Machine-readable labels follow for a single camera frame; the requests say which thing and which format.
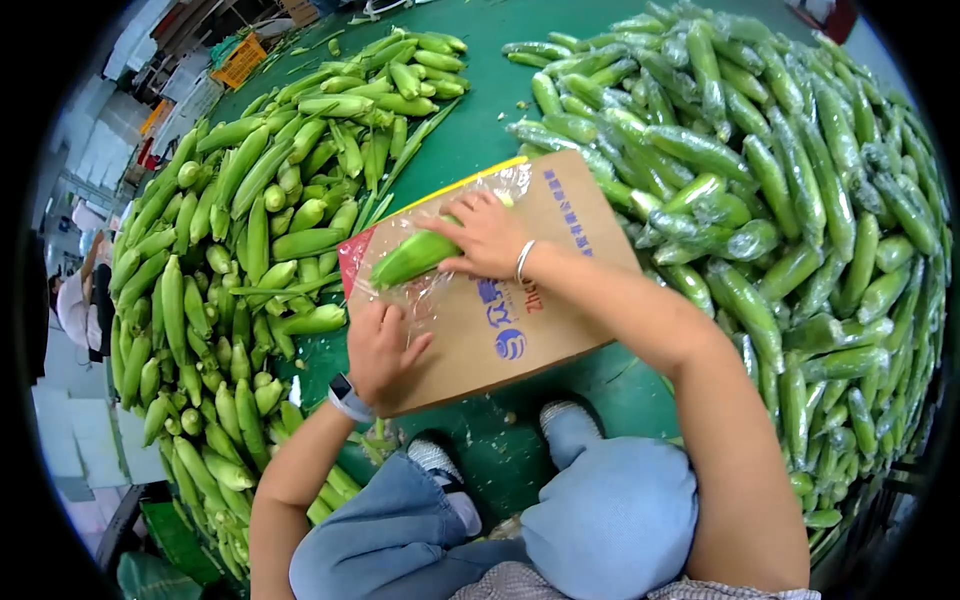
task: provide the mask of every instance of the person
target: person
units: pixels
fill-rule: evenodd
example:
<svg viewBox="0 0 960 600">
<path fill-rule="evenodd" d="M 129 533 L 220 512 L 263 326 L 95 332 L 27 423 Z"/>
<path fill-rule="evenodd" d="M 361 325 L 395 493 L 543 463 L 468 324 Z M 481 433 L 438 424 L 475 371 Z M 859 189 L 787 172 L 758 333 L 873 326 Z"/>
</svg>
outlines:
<svg viewBox="0 0 960 600">
<path fill-rule="evenodd" d="M 331 395 L 260 480 L 253 600 L 819 597 L 806 589 L 804 522 L 774 426 L 713 321 L 640 274 L 546 240 L 531 245 L 489 193 L 442 212 L 462 225 L 420 226 L 464 254 L 440 271 L 533 279 L 669 377 L 688 458 L 657 440 L 604 440 L 582 404 L 558 397 L 540 426 L 559 474 L 520 516 L 517 539 L 465 543 L 480 524 L 463 477 L 443 444 L 421 436 L 311 531 L 304 513 L 355 424 L 356 411 Z M 351 317 L 347 379 L 365 406 L 386 411 L 392 382 L 430 334 L 406 348 L 402 311 L 379 301 Z"/>
<path fill-rule="evenodd" d="M 55 308 L 64 333 L 77 346 L 87 348 L 90 360 L 98 363 L 110 355 L 113 320 L 113 302 L 108 290 L 110 267 L 106 263 L 96 265 L 103 242 L 104 233 L 98 231 L 77 273 L 61 279 L 58 272 L 47 280 L 50 305 Z"/>
</svg>

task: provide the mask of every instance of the yellow edge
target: yellow edge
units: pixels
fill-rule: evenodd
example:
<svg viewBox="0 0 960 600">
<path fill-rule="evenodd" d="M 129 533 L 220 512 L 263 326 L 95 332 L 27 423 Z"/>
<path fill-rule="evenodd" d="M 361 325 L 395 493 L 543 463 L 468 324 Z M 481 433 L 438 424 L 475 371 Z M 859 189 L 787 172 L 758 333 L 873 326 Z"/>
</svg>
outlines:
<svg viewBox="0 0 960 600">
<path fill-rule="evenodd" d="M 483 171 L 480 171 L 479 173 L 474 173 L 473 175 L 471 175 L 471 176 L 469 176 L 469 177 L 465 177 L 465 178 L 463 178 L 463 179 L 461 179 L 461 180 L 459 180 L 459 181 L 457 181 L 457 182 L 455 182 L 455 183 L 451 183 L 451 184 L 448 185 L 447 187 L 445 187 L 445 188 L 443 188 L 443 189 L 439 189 L 439 190 L 437 190 L 436 192 L 433 192 L 432 194 L 427 194 L 426 196 L 424 196 L 423 198 L 420 198 L 420 199 L 417 200 L 416 202 L 414 202 L 414 203 L 412 203 L 412 204 L 408 204 L 408 205 L 404 206 L 403 208 L 401 208 L 400 210 L 395 210 L 394 212 L 390 213 L 389 215 L 387 215 L 387 216 L 383 217 L 382 219 L 380 219 L 379 221 L 377 221 L 377 223 L 382 223 L 382 222 L 386 221 L 387 219 L 389 219 L 389 218 L 393 217 L 394 215 L 396 215 L 398 212 L 403 212 L 404 210 L 406 210 L 406 209 L 408 209 L 408 208 L 413 208 L 413 207 L 416 206 L 417 204 L 423 204 L 423 203 L 425 203 L 425 202 L 428 201 L 428 200 L 433 200 L 433 199 L 436 198 L 437 196 L 440 196 L 440 195 L 442 195 L 442 194 L 445 194 L 446 192 L 450 191 L 451 189 L 456 189 L 456 188 L 458 188 L 458 187 L 463 187 L 463 186 L 466 185 L 467 183 L 470 183 L 471 181 L 476 180 L 476 179 L 479 178 L 479 177 L 485 177 L 485 176 L 487 176 L 487 175 L 491 175 L 491 174 L 493 174 L 493 173 L 496 173 L 497 171 L 503 171 L 504 169 L 509 169 L 510 167 L 516 167 L 518 164 L 523 164 L 523 163 L 529 162 L 529 161 L 530 161 L 530 159 L 527 158 L 526 156 L 514 156 L 514 157 L 511 158 L 510 160 L 504 160 L 503 162 L 501 162 L 501 163 L 499 163 L 499 164 L 495 164 L 493 167 L 484 169 Z"/>
</svg>

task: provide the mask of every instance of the hand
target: hand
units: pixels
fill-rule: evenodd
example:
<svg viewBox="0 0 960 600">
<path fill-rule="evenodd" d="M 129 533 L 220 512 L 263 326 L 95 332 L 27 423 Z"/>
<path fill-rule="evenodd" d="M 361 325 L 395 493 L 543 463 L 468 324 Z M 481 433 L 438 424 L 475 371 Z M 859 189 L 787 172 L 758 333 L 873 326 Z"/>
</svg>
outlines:
<svg viewBox="0 0 960 600">
<path fill-rule="evenodd" d="M 516 260 L 531 237 L 519 219 L 490 192 L 469 192 L 440 209 L 462 226 L 439 217 L 418 225 L 439 233 L 464 251 L 438 265 L 441 272 L 469 273 L 492 279 L 511 279 Z"/>
<path fill-rule="evenodd" d="M 374 300 L 350 316 L 347 332 L 348 379 L 357 396 L 374 406 L 384 390 L 430 345 L 432 333 L 424 333 L 406 347 L 403 311 Z"/>
</svg>

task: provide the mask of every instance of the pink shirt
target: pink shirt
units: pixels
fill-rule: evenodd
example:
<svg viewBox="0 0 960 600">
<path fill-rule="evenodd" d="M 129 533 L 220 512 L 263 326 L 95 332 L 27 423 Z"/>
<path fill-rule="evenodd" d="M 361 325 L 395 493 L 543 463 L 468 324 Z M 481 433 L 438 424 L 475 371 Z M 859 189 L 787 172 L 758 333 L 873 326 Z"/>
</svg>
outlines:
<svg viewBox="0 0 960 600">
<path fill-rule="evenodd" d="M 57 316 L 60 325 L 74 344 L 100 349 L 103 331 L 97 323 L 97 307 L 84 298 L 80 271 L 68 277 L 57 292 Z"/>
</svg>

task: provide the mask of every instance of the cardboard box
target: cardboard box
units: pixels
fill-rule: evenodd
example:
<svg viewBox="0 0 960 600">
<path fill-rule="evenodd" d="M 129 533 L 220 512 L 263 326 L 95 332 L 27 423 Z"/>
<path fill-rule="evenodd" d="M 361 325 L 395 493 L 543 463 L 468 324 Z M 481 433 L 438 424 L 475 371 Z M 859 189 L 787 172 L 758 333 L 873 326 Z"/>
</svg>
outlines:
<svg viewBox="0 0 960 600">
<path fill-rule="evenodd" d="M 534 239 L 563 244 L 640 271 L 633 248 L 576 151 L 543 156 L 524 168 L 529 168 L 529 186 L 522 197 L 515 198 L 512 210 L 523 219 Z M 400 226 L 409 222 L 411 211 L 436 214 L 441 205 L 461 193 L 462 187 L 446 191 L 341 244 L 338 252 L 349 312 L 372 300 L 364 282 L 372 264 L 411 235 L 409 227 Z M 393 414 L 485 392 L 612 340 L 608 331 L 539 289 L 536 282 L 521 285 L 514 280 L 458 274 L 431 290 L 428 297 L 418 297 L 424 280 L 439 279 L 436 272 L 433 274 L 405 284 L 408 297 L 417 298 L 413 309 L 416 332 L 433 331 L 434 339 L 413 372 L 392 390 Z M 388 291 L 384 298 L 395 300 L 396 290 Z"/>
<path fill-rule="evenodd" d="M 294 20 L 294 27 L 300 28 L 309 25 L 320 18 L 320 12 L 307 0 L 280 0 L 284 10 Z"/>
</svg>

